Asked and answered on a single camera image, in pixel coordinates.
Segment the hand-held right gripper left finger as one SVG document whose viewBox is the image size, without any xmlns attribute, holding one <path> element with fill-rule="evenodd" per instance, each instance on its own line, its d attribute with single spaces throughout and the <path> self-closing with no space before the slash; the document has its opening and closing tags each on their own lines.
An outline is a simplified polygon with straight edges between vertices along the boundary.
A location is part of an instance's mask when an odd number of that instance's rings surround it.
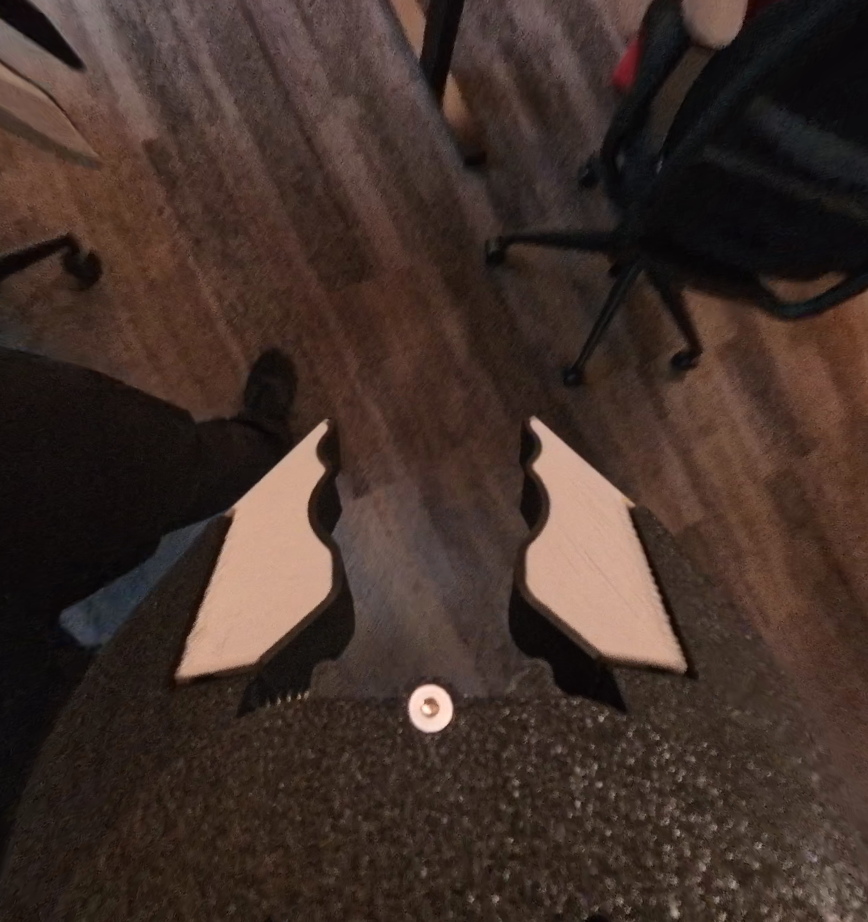
<svg viewBox="0 0 868 922">
<path fill-rule="evenodd" d="M 355 610 L 334 540 L 340 465 L 337 427 L 321 421 L 225 515 L 176 684 L 251 675 L 252 688 L 309 688 L 346 651 Z"/>
</svg>

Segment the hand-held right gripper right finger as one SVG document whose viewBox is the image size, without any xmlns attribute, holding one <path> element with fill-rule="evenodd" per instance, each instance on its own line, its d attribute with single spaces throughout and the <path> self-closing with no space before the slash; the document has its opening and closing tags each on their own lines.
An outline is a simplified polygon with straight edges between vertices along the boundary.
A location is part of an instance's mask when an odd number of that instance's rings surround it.
<svg viewBox="0 0 868 922">
<path fill-rule="evenodd" d="M 566 695 L 621 695 L 614 672 L 696 671 L 635 521 L 636 506 L 537 417 L 520 432 L 509 633 Z"/>
</svg>

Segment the black left shoe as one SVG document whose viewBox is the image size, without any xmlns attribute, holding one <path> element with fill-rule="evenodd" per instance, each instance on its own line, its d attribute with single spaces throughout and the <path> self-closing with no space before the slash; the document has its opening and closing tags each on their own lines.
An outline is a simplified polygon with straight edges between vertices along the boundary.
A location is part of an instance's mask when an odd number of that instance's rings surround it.
<svg viewBox="0 0 868 922">
<path fill-rule="evenodd" d="M 247 375 L 239 420 L 274 436 L 288 434 L 297 390 L 293 360 L 279 349 L 266 350 Z"/>
</svg>

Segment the person's left leg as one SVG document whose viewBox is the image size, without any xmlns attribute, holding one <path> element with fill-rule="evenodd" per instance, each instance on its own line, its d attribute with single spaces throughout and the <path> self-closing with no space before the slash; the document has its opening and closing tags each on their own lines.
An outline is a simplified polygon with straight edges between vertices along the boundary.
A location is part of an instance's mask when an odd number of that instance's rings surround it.
<svg viewBox="0 0 868 922">
<path fill-rule="evenodd" d="M 228 511 L 288 454 L 291 432 L 240 421 L 242 398 L 196 421 L 111 376 L 0 347 L 0 646 Z"/>
</svg>

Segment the red object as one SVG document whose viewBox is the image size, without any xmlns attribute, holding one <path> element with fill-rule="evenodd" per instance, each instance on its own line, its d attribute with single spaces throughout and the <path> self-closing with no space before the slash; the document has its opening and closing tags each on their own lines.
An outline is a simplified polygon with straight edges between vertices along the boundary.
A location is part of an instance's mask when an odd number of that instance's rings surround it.
<svg viewBox="0 0 868 922">
<path fill-rule="evenodd" d="M 638 66 L 642 59 L 645 44 L 644 31 L 639 31 L 626 43 L 623 53 L 612 71 L 611 84 L 619 93 L 625 93 L 636 80 Z"/>
</svg>

